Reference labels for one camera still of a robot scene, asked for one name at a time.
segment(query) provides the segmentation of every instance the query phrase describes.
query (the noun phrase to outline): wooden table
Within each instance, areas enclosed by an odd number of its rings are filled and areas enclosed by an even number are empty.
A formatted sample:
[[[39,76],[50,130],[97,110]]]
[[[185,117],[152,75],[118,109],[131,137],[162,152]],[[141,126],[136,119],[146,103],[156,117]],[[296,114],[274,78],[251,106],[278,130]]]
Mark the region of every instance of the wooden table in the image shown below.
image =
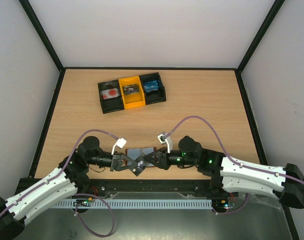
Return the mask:
[[[166,89],[166,102],[103,114],[98,82],[159,72]],[[232,70],[110,70],[67,69],[37,166],[36,178],[43,178],[69,155],[79,136],[89,129],[101,129],[127,139],[118,152],[129,148],[162,145],[157,135],[169,132],[181,119],[199,115],[219,134],[229,153],[239,159],[259,163],[235,73]],[[94,132],[101,148],[110,152],[115,140]],[[214,134],[200,120],[184,122],[171,138],[174,149],[189,135],[202,147],[222,152]],[[139,177],[131,171],[102,173],[92,170],[92,179],[208,179],[196,168],[169,170],[147,168]]]

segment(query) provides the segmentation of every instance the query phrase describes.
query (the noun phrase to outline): small box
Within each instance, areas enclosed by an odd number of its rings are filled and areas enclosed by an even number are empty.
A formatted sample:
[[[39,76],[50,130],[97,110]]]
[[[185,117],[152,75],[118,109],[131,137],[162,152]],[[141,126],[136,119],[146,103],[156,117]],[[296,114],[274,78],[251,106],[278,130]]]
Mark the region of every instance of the small box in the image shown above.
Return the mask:
[[[158,72],[98,83],[104,114],[166,101]]]
[[[120,89],[120,84],[118,80],[113,81],[106,81],[106,82],[100,82],[98,83],[98,89],[99,89],[99,96],[100,96],[100,102],[102,111],[104,114],[124,110],[124,104],[123,104],[123,98]],[[105,91],[115,90],[117,89],[118,95],[116,94],[116,97],[103,97],[105,96]]]

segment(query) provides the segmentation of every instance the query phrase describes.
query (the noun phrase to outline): white cable tray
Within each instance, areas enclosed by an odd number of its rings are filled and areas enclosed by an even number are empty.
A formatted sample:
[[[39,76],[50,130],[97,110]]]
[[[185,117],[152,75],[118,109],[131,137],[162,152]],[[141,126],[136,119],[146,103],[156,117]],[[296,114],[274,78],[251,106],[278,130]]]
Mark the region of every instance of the white cable tray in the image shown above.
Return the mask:
[[[106,199],[112,209],[212,209],[212,201],[207,199],[182,199],[182,200],[164,200],[164,199]],[[80,209],[107,209],[107,206],[96,199],[93,203],[86,203],[86,206],[80,206]],[[52,209],[70,209],[76,206],[76,199],[64,199],[57,202]]]

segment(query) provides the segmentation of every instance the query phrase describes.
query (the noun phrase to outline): white wall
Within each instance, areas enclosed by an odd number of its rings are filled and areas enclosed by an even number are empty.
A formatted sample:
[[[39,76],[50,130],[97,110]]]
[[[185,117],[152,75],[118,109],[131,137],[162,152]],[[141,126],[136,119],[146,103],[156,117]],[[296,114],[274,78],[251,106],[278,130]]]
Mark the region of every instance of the white wall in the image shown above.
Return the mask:
[[[304,0],[285,1],[242,75],[269,163],[304,174]],[[292,214],[304,240],[304,210]]]
[[[20,3],[0,0],[0,197],[27,177],[57,78]]]
[[[30,0],[67,67],[237,68],[274,0]]]

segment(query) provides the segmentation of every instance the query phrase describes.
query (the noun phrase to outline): wire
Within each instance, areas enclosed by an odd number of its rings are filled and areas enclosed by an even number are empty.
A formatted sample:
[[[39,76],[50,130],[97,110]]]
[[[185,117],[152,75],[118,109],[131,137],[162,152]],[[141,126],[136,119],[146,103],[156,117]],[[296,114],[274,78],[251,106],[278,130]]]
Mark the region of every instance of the wire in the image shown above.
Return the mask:
[[[75,149],[77,148],[78,144],[79,144],[80,141],[82,140],[82,138],[83,138],[86,134],[88,134],[88,133],[90,133],[90,132],[100,132],[100,133],[107,134],[107,135],[111,136],[112,138],[114,138],[114,139],[116,139],[116,140],[119,139],[117,136],[115,136],[115,135],[113,135],[113,134],[111,134],[111,133],[109,133],[109,132],[107,132],[107,131],[103,131],[103,130],[99,130],[99,129],[87,130],[87,131],[86,131],[85,133],[83,133],[83,134],[79,137],[79,139],[76,141],[76,143],[75,143],[75,145],[74,145],[74,147],[73,147],[73,149],[72,149],[70,155],[68,156],[68,158],[67,158],[67,160],[66,160],[64,166],[62,167],[61,171],[60,171],[57,175],[55,175],[55,176],[49,178],[49,179],[47,180],[48,182],[53,181],[54,179],[58,178],[58,177],[61,175],[61,173],[65,170],[65,168],[67,167],[68,163],[70,162],[71,157],[72,157],[72,155],[73,155]],[[37,190],[38,188],[40,188],[41,186],[43,186],[43,185],[45,185],[45,184],[46,184],[46,182],[42,182],[42,183],[40,183],[39,185],[35,186],[35,187],[32,188],[31,190],[29,190],[29,191],[27,191],[25,194],[23,194],[21,197],[19,197],[19,198],[16,200],[16,202],[18,203],[18,202],[22,201],[26,196],[28,196],[29,194],[31,194],[32,192],[34,192],[35,190]],[[8,211],[8,210],[9,210],[11,207],[13,207],[13,206],[14,206],[14,204],[11,204],[11,205],[9,205],[8,207],[6,207],[6,208],[0,213],[0,218],[1,218],[1,216],[2,216],[6,211]]]
[[[190,166],[177,166],[179,169],[189,169],[192,167],[195,167],[194,165],[190,165]]]
[[[214,133],[218,143],[220,144],[224,154],[226,155],[226,157],[232,162],[234,163],[235,165],[237,166],[240,166],[241,164],[237,161],[235,161],[230,155],[229,153],[227,152],[227,150],[225,149],[221,139],[219,138],[217,132],[214,130],[214,128],[212,127],[212,125],[210,125],[210,123],[208,121],[206,121],[204,118],[200,117],[200,116],[195,116],[195,115],[192,115],[192,116],[187,116],[186,118],[184,118],[183,120],[181,120],[174,128],[173,130],[171,130],[169,133],[165,134],[164,138],[168,138],[184,121],[186,121],[187,119],[192,119],[192,118],[195,118],[195,119],[200,119],[202,120],[204,123],[207,124],[207,126],[209,126],[209,128],[212,130],[212,132]],[[269,171],[269,170],[265,170],[265,169],[259,169],[259,168],[256,168],[256,167],[253,167],[253,166],[247,166],[247,165],[243,165],[243,168],[246,168],[246,169],[250,169],[250,170],[254,170],[254,171],[259,171],[259,172],[262,172],[262,173],[266,173],[266,174],[272,174],[272,175],[276,175],[276,172],[274,171]],[[288,179],[291,179],[291,180],[294,180],[294,181],[297,181],[299,182],[300,184],[303,184],[304,185],[304,181],[296,178],[296,177],[293,177],[293,176],[289,176],[287,174],[283,174],[283,173],[279,173],[279,176],[282,176],[282,177],[286,177]]]
[[[96,196],[98,195],[98,190],[97,190],[96,187],[92,186],[92,187],[89,188],[89,190],[90,189],[92,189],[94,191],[94,195],[96,195]]]
[[[231,195],[231,198],[233,199],[233,202],[236,204],[236,201],[235,201],[235,198],[234,198],[234,195],[230,192],[230,195]]]
[[[105,167],[103,167],[104,169],[102,171],[94,170],[93,168],[90,167],[90,165],[88,165],[88,168],[91,169],[92,171],[96,172],[96,173],[102,173],[102,172],[105,171]]]
[[[240,210],[242,210],[245,205],[248,203],[248,200],[250,199],[250,195],[249,194],[246,194],[246,197],[245,197],[245,201],[244,203],[236,210],[234,211],[230,211],[230,212],[216,212],[214,208],[212,208],[212,211],[217,214],[217,215],[227,215],[227,214],[235,214],[237,212],[239,212]]]
[[[105,201],[103,200],[102,198],[100,198],[99,196],[95,196],[95,195],[92,195],[92,194],[86,194],[86,193],[77,193],[75,194],[74,196],[88,196],[88,197],[92,197],[92,198],[95,198],[95,199],[98,199],[100,200],[101,202],[103,202],[107,208],[109,209],[110,213],[111,213],[111,216],[112,216],[112,221],[113,221],[113,224],[112,224],[112,228],[111,228],[111,231],[106,234],[106,235],[101,235],[101,234],[98,234],[94,231],[92,231],[86,224],[85,222],[83,221],[83,219],[80,217],[80,215],[78,214],[77,212],[77,208],[79,207],[79,204],[76,206],[75,208],[75,214],[77,215],[78,219],[81,221],[82,225],[85,227],[86,230],[88,230],[91,234],[93,234],[94,236],[96,237],[99,237],[99,238],[105,238],[105,237],[108,237],[108,236],[111,236],[113,234],[113,230],[114,230],[114,226],[115,226],[115,217],[114,217],[114,214],[113,214],[113,211],[110,207],[110,205]]]

